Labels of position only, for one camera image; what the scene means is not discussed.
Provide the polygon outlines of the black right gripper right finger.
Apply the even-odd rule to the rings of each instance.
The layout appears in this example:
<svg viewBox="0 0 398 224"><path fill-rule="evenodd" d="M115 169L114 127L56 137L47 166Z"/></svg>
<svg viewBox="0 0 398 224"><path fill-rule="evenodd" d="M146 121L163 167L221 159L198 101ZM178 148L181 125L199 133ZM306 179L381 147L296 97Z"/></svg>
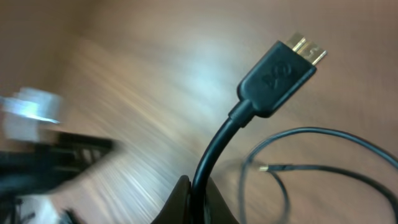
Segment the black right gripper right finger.
<svg viewBox="0 0 398 224"><path fill-rule="evenodd" d="M205 224L239 224L212 178L206 185Z"/></svg>

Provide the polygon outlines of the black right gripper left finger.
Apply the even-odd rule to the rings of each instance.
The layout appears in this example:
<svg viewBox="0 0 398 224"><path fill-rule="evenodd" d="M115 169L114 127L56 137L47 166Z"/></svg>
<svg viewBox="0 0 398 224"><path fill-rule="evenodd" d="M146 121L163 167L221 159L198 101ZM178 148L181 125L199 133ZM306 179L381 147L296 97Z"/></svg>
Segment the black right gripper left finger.
<svg viewBox="0 0 398 224"><path fill-rule="evenodd" d="M190 196L191 183L187 175L182 175L160 213L151 224L189 224L190 209L188 199Z"/></svg>

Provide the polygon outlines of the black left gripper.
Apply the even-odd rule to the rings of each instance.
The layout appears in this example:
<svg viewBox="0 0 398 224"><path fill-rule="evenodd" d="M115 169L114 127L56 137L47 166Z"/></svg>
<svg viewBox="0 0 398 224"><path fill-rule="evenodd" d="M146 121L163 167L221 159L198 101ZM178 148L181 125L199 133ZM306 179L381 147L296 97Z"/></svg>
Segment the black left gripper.
<svg viewBox="0 0 398 224"><path fill-rule="evenodd" d="M114 152L111 138L60 132L52 151L1 152L1 198L42 194L72 182Z"/></svg>

